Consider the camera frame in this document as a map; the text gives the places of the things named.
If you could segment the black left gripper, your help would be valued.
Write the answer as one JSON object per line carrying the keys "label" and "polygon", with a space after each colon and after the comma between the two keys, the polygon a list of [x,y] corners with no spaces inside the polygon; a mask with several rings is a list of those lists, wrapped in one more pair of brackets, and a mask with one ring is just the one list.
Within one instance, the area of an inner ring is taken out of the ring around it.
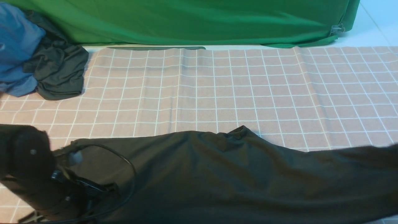
{"label": "black left gripper", "polygon": [[1,124],[1,184],[49,223],[94,222],[103,201],[118,195],[118,185],[98,184],[72,171],[67,156],[82,149],[62,149],[57,155],[47,132]]}

